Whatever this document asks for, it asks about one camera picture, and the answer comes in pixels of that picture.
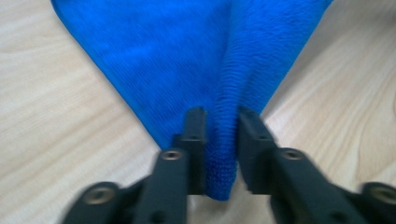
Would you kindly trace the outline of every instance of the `blue microfiber towel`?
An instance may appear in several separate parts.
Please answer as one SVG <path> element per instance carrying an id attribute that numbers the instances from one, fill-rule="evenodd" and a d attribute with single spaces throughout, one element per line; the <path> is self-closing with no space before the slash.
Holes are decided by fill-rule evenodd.
<path id="1" fill-rule="evenodd" d="M 161 148 L 208 111 L 206 194 L 228 200 L 237 107 L 260 113 L 331 0 L 52 0 Z"/>

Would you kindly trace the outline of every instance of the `wood grain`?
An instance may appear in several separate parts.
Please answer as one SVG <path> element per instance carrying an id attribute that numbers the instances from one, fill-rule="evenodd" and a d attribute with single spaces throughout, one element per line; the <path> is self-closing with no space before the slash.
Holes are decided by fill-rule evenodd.
<path id="1" fill-rule="evenodd" d="M 49 0 L 2 1 L 0 74 L 1 223 L 59 223 L 91 183 L 149 173 L 157 146 Z M 338 185 L 395 186 L 396 1 L 334 1 L 262 117 Z M 190 223 L 273 223 L 240 179 L 189 206 Z"/>

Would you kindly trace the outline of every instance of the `towel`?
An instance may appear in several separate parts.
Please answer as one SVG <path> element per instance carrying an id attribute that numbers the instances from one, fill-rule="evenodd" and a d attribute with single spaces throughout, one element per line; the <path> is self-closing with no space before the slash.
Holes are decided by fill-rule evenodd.
<path id="1" fill-rule="evenodd" d="M 160 148 L 185 112 L 207 117 L 205 193 L 236 176 L 238 106 L 261 113 L 331 0 L 51 0 Z"/>

